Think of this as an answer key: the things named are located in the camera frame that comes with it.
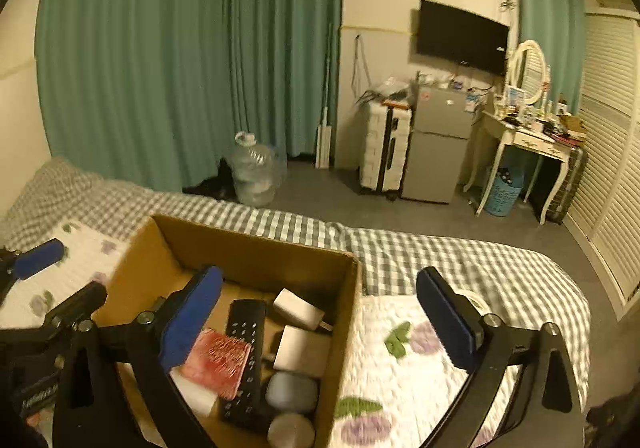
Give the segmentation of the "white folded stand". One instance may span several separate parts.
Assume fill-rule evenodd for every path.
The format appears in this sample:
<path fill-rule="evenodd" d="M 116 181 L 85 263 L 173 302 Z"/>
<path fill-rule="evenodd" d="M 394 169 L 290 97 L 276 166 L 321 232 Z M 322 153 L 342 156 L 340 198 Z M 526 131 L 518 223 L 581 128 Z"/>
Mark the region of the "white folded stand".
<path fill-rule="evenodd" d="M 317 127 L 316 163 L 314 163 L 314 166 L 316 166 L 318 169 L 326 169 L 330 165 L 331 126 L 329 125 L 329 93 L 331 78 L 332 34 L 333 24 L 330 23 L 328 25 L 328 31 L 326 32 L 326 59 L 324 59 L 322 112 Z"/>

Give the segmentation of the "large white charger cube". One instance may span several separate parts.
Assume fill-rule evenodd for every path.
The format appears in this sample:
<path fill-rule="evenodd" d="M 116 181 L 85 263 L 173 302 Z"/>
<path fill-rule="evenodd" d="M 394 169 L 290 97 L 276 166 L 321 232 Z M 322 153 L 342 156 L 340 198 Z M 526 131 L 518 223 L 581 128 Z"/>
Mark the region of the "large white charger cube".
<path fill-rule="evenodd" d="M 330 335 L 287 325 L 282 331 L 273 368 L 321 379 L 326 370 L 330 348 Z"/>

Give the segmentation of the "brown cardboard box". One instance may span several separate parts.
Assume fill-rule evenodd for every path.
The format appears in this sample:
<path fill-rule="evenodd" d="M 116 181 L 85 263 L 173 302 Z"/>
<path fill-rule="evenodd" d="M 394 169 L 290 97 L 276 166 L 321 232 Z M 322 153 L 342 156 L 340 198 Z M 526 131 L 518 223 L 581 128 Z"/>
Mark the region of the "brown cardboard box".
<path fill-rule="evenodd" d="M 94 322 L 125 347 L 128 411 L 151 420 L 169 447 L 263 447 L 276 412 L 262 398 L 273 368 L 262 357 L 290 346 L 296 371 L 318 380 L 311 443 L 329 445 L 359 303 L 361 267 L 349 253 L 156 215 L 136 235 Z M 173 366 L 237 338 L 245 356 L 232 399 L 194 414 Z"/>

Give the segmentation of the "white cylindrical bottle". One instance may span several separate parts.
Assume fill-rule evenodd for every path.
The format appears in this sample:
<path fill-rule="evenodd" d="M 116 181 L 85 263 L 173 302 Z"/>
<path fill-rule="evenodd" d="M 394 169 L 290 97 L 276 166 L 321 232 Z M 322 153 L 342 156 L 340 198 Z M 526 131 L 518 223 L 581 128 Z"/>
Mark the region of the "white cylindrical bottle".
<path fill-rule="evenodd" d="M 178 368 L 173 368 L 170 376 L 191 410 L 197 416 L 209 416 L 218 396 L 208 388 L 185 378 Z"/>

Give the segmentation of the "right green curtain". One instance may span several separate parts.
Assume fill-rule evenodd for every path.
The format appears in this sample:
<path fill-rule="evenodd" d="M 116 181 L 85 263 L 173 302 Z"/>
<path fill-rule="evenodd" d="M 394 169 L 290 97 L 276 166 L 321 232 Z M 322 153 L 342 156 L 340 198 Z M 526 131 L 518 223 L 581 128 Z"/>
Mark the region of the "right green curtain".
<path fill-rule="evenodd" d="M 586 49 L 585 0 L 518 0 L 518 38 L 539 44 L 550 66 L 549 98 L 577 113 Z"/>

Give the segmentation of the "light blue earbud case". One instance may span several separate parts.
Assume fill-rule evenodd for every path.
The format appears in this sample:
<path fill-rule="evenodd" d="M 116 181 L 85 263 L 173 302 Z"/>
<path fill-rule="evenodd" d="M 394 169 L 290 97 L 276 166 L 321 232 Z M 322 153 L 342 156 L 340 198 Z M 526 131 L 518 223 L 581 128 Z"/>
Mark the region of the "light blue earbud case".
<path fill-rule="evenodd" d="M 266 389 L 270 407 L 285 412 L 309 413 L 317 407 L 318 383 L 308 376 L 291 372 L 276 372 Z"/>

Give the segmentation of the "white louvered wardrobe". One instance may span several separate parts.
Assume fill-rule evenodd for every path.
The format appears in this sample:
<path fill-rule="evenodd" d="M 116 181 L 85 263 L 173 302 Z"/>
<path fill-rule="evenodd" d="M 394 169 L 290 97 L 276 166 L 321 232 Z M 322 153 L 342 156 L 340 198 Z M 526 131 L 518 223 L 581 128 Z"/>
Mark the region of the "white louvered wardrobe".
<path fill-rule="evenodd" d="M 587 12 L 579 117 L 588 163 L 567 214 L 617 320 L 639 309 L 639 15 Z"/>

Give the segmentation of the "blue laundry basket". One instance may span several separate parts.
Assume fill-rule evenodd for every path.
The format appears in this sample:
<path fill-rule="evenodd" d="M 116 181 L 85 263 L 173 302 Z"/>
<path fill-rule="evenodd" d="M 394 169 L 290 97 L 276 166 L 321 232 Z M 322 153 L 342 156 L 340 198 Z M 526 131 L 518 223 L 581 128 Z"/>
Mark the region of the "blue laundry basket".
<path fill-rule="evenodd" d="M 484 210 L 496 217 L 506 217 L 524 187 L 524 174 L 518 168 L 498 169 Z"/>

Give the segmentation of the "round white container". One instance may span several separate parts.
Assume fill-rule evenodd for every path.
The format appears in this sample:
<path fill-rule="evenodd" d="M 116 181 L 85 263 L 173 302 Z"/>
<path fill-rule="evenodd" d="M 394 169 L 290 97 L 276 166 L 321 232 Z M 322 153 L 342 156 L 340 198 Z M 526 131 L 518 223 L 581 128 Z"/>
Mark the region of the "round white container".
<path fill-rule="evenodd" d="M 268 442 L 272 448 L 311 448 L 315 437 L 312 423 L 298 413 L 276 416 L 268 430 Z"/>

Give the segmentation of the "white charger with plug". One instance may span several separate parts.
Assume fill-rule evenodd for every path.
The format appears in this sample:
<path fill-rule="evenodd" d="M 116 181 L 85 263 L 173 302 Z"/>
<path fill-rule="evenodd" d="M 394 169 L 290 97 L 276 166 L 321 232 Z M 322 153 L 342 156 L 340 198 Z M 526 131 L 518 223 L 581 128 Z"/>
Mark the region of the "white charger with plug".
<path fill-rule="evenodd" d="M 324 321 L 326 313 L 323 310 L 311 305 L 288 289 L 281 290 L 272 304 L 274 310 L 295 327 L 307 331 L 318 329 L 326 332 L 333 331 L 332 325 Z"/>

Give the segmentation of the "black remote control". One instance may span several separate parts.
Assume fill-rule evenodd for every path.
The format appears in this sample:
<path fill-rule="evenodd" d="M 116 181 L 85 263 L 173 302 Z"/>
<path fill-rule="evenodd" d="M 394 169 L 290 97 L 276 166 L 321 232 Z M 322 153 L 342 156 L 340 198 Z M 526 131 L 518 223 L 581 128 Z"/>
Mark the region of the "black remote control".
<path fill-rule="evenodd" d="M 260 299 L 232 301 L 226 334 L 242 342 L 246 354 L 242 357 L 238 388 L 222 401 L 221 419 L 250 431 L 260 427 L 262 400 L 262 349 L 267 304 Z"/>

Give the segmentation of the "white floral quilt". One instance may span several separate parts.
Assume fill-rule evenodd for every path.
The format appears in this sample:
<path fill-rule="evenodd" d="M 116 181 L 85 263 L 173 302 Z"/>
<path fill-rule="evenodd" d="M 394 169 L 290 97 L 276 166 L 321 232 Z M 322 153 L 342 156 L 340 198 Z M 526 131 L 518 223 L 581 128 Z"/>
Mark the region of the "white floral quilt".
<path fill-rule="evenodd" d="M 107 290 L 134 241 L 124 243 L 73 222 L 59 226 L 55 235 L 65 247 L 63 258 L 14 284 L 1 306 L 2 327 L 39 327 L 52 308 L 92 281 L 102 283 Z M 363 285 L 363 264 L 349 254 L 359 261 L 361 290 L 326 447 L 421 447 L 468 378 L 449 359 L 416 297 L 416 276 L 426 267 L 436 267 L 428 265 L 416 273 L 411 294 L 370 295 Z M 440 275 L 454 292 L 480 299 L 487 312 L 499 316 L 480 294 L 450 284 Z M 553 321 L 521 328 L 537 330 L 546 322 Z M 582 408 L 588 367 L 578 372 L 571 356 L 570 362 Z M 487 446 L 494 436 L 517 377 L 518 368 L 506 369 L 498 396 L 471 447 Z"/>

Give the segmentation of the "grey mini fridge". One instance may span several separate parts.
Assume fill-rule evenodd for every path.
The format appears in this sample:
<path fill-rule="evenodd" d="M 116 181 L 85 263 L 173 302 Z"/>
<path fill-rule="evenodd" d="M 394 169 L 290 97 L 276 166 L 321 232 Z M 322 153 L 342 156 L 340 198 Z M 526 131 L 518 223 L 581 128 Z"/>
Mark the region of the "grey mini fridge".
<path fill-rule="evenodd" d="M 464 92 L 420 86 L 416 92 L 401 196 L 449 204 L 458 184 L 473 113 Z"/>

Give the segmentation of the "oval vanity mirror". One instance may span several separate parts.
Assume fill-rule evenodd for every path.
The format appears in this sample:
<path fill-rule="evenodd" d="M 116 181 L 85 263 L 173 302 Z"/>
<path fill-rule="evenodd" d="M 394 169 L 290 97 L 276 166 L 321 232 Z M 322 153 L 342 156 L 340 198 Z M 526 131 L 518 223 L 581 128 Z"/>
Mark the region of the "oval vanity mirror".
<path fill-rule="evenodd" d="M 541 100 L 548 85 L 548 64 L 538 42 L 533 39 L 521 42 L 508 62 L 506 90 L 522 90 L 523 102 L 534 105 Z"/>

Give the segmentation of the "large green curtain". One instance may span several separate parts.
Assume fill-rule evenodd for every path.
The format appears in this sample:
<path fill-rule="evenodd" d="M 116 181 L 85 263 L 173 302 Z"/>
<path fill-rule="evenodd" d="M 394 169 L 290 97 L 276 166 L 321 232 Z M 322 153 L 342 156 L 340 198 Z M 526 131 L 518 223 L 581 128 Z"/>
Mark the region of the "large green curtain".
<path fill-rule="evenodd" d="M 309 154 L 337 97 L 342 0 L 40 0 L 50 150 L 162 191 L 216 173 L 239 131 Z"/>

